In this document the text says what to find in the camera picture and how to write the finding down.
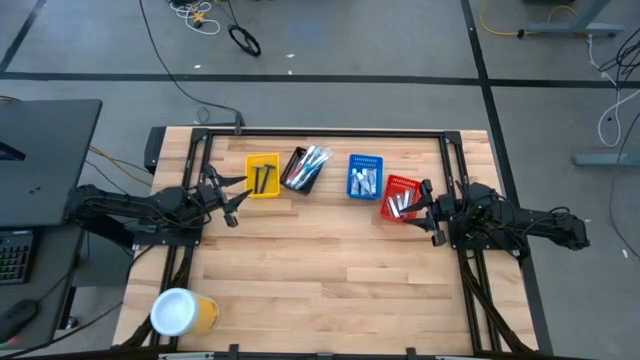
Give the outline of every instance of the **desk leg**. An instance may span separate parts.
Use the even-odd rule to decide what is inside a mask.
[[[69,288],[67,299],[65,300],[64,307],[62,308],[62,316],[60,317],[60,324],[58,324],[59,330],[68,330],[78,326],[78,320],[70,316],[71,305],[73,305],[73,299],[75,297],[76,297],[76,287],[72,286]]]

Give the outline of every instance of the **black metal frame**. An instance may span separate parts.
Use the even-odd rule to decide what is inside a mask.
[[[193,174],[193,168],[195,166],[194,162],[196,159],[196,150],[198,145],[202,142],[204,143],[204,150],[202,156],[202,163],[200,166],[200,173],[198,176],[198,181],[203,182],[205,179],[204,174],[204,165],[209,163],[209,159],[211,156],[211,148],[213,144],[213,138],[217,136],[233,136],[237,135],[237,128],[233,127],[221,127],[221,128],[210,128],[210,127],[194,127],[190,144],[189,151],[187,154],[187,160],[185,163],[185,171],[182,180],[182,186],[185,188],[190,187],[190,179]],[[455,185],[454,185],[454,177],[451,166],[451,160],[449,156],[448,146],[451,144],[455,149],[455,160],[458,165],[459,177],[461,179],[461,183],[463,186],[463,191],[469,186],[469,175],[467,172],[466,161],[464,158],[464,151],[462,148],[462,138],[460,136],[460,132],[458,131],[423,131],[423,130],[349,130],[349,129],[305,129],[305,128],[243,128],[242,135],[246,136],[314,136],[314,137],[392,137],[392,138],[425,138],[425,139],[434,139],[437,140],[440,147],[440,153],[443,164],[443,172],[445,177],[445,184],[447,188],[447,192],[453,196],[456,194]],[[187,270],[191,267],[191,260],[193,258],[193,246],[187,246],[185,248],[185,255],[183,258],[183,262],[186,262]],[[492,352],[486,352],[482,347],[482,341],[480,337],[480,330],[478,326],[478,316],[476,313],[475,300],[472,290],[469,286],[466,285],[465,276],[463,274],[463,269],[468,267],[469,259],[473,258],[476,262],[477,273],[478,273],[478,282],[482,292],[485,294],[485,300],[488,299],[491,304],[491,290],[489,284],[489,278],[487,274],[485,259],[482,250],[474,250],[472,252],[472,256],[468,257],[466,250],[456,250],[458,256],[458,262],[461,271],[462,277],[462,286],[463,286],[463,295],[465,299],[465,308],[467,312],[467,318],[469,322],[469,334],[471,338],[471,344],[474,354],[484,353],[492,354],[492,355],[500,355],[507,354],[502,353],[501,345],[500,345],[500,334],[497,330],[497,325],[494,323],[493,319],[489,317],[487,314],[487,324],[489,326],[489,338],[491,343]],[[170,246],[167,254],[167,260],[165,263],[164,273],[162,277],[161,283],[161,292],[166,290],[169,287],[169,283],[173,274],[173,268],[175,265],[177,254],[177,246]],[[152,332],[151,343],[152,346],[159,345],[160,336],[155,331]],[[173,337],[170,339],[170,345],[173,346],[174,349],[177,349],[178,338]],[[222,355],[223,353],[216,352],[216,356]],[[267,355],[267,357],[273,356],[274,358],[300,358],[300,356],[309,356],[309,354],[276,354],[276,353],[261,353],[258,355],[257,353],[243,353],[243,358],[251,357],[251,356],[263,356]],[[346,357],[346,358],[376,358],[376,359],[406,359],[408,355],[338,355],[334,354],[334,356]]]

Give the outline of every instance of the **wooden table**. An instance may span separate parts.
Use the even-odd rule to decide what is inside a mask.
[[[167,128],[154,191],[180,185],[191,130]],[[461,136],[470,181],[499,189],[487,133]],[[237,343],[243,352],[404,354],[415,347],[418,354],[472,354],[456,252],[449,245],[433,247],[430,234],[417,227],[381,219],[380,201],[345,195],[352,153],[382,156],[385,181],[389,174],[429,178],[434,194],[444,193],[437,141],[216,136],[211,164],[222,175],[238,176],[246,155],[279,153],[283,169],[296,146],[311,144],[328,145],[334,156],[309,196],[283,188],[277,198],[247,199],[233,229],[212,214],[195,251],[189,288],[214,298],[220,319],[208,336],[181,337],[178,348],[227,351]],[[227,192],[243,190],[238,184]],[[114,343],[147,316],[166,252],[153,249],[131,271]],[[517,262],[503,251],[486,251],[485,257],[496,307],[536,348]],[[485,317],[476,308],[488,349]]]

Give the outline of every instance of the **paper cup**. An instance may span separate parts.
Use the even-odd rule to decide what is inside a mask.
[[[205,335],[217,320],[218,304],[186,289],[163,292],[151,307],[151,324],[164,336]]]

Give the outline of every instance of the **white cable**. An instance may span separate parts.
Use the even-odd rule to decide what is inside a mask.
[[[592,51],[592,49],[593,49],[593,35],[592,34],[589,34],[587,36],[587,44],[589,45],[589,63],[591,65],[593,65],[596,69],[598,69],[598,71],[600,71],[600,65],[598,65],[596,63],[596,61],[593,59],[593,51]],[[611,84],[613,84],[613,87],[616,89],[616,105],[614,105],[616,111],[614,113],[614,118],[616,120],[617,135],[616,135],[616,141],[613,144],[609,144],[604,139],[604,136],[602,136],[602,123],[604,121],[605,115],[610,110],[605,111],[604,114],[602,114],[602,116],[600,117],[600,120],[598,121],[598,137],[600,138],[600,142],[604,146],[612,148],[612,147],[618,146],[618,143],[620,142],[620,135],[621,135],[620,119],[618,118],[618,109],[620,108],[620,104],[622,104],[622,102],[620,102],[620,89],[618,88],[618,84],[616,84],[615,80],[613,80],[613,78],[606,71],[601,71],[600,72],[600,76],[604,77],[604,78],[607,78],[611,82]]]
[[[172,10],[174,10],[176,12],[176,15],[178,15],[178,17],[184,19],[184,24],[187,25],[187,27],[189,29],[191,29],[191,30],[193,30],[195,32],[198,32],[200,34],[204,34],[204,35],[215,35],[215,34],[220,32],[220,23],[215,21],[215,20],[210,20],[210,19],[201,19],[200,20],[200,22],[203,22],[203,23],[214,23],[214,24],[216,24],[216,26],[218,28],[214,32],[202,31],[200,29],[195,28],[191,24],[189,24],[189,19],[193,19],[195,17],[195,13],[196,12],[200,12],[200,13],[209,12],[209,10],[211,10],[211,8],[212,8],[210,3],[202,2],[202,3],[197,4],[195,6],[193,6],[193,5],[189,5],[189,6],[183,5],[183,6],[179,6],[179,7],[174,6],[173,3],[169,3],[169,6],[171,7]]]

